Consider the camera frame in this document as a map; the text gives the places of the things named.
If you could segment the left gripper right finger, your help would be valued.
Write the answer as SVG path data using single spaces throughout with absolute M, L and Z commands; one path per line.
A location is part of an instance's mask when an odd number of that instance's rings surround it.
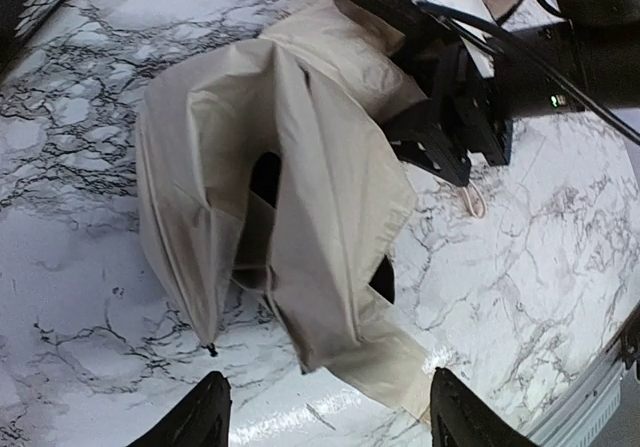
M 452 371 L 438 367 L 430 390 L 433 447 L 535 447 Z

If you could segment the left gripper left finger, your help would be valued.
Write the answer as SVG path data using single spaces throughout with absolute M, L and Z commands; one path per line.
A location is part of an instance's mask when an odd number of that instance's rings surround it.
M 231 387 L 211 371 L 130 447 L 227 447 Z

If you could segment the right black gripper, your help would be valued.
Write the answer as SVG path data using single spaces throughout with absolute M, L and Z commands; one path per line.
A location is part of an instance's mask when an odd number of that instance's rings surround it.
M 513 35 L 589 97 L 600 98 L 592 66 L 599 30 L 559 22 Z M 495 81 L 482 77 L 463 44 L 450 45 L 436 63 L 418 61 L 410 68 L 418 85 L 430 89 L 428 97 L 382 124 L 400 160 L 457 187 L 470 183 L 471 153 L 493 167 L 510 163 L 513 122 L 507 116 L 584 109 L 523 53 L 496 37 L 488 43 L 502 51 L 494 58 Z

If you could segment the beige folding umbrella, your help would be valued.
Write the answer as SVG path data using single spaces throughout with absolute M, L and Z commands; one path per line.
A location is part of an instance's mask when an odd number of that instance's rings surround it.
M 136 175 L 143 250 L 204 347 L 239 286 L 304 372 L 423 421 L 427 352 L 373 286 L 414 207 L 379 127 L 419 98 L 390 60 L 398 43 L 350 0 L 290 0 L 258 37 L 149 84 Z

